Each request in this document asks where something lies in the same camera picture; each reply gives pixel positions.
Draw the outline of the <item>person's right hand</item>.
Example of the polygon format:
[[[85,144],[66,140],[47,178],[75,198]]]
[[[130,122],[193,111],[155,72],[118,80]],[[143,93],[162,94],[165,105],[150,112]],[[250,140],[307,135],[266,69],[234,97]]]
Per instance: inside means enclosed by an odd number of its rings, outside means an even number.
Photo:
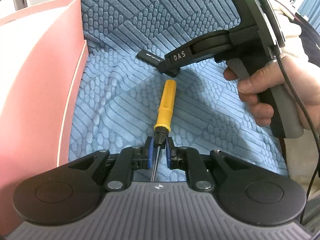
[[[282,56],[281,62],[315,130],[319,132],[319,66],[291,55]],[[266,64],[249,78],[238,82],[239,98],[248,106],[255,123],[260,127],[271,123],[274,109],[259,102],[258,93],[277,85],[284,85],[288,93],[292,94],[276,61]]]

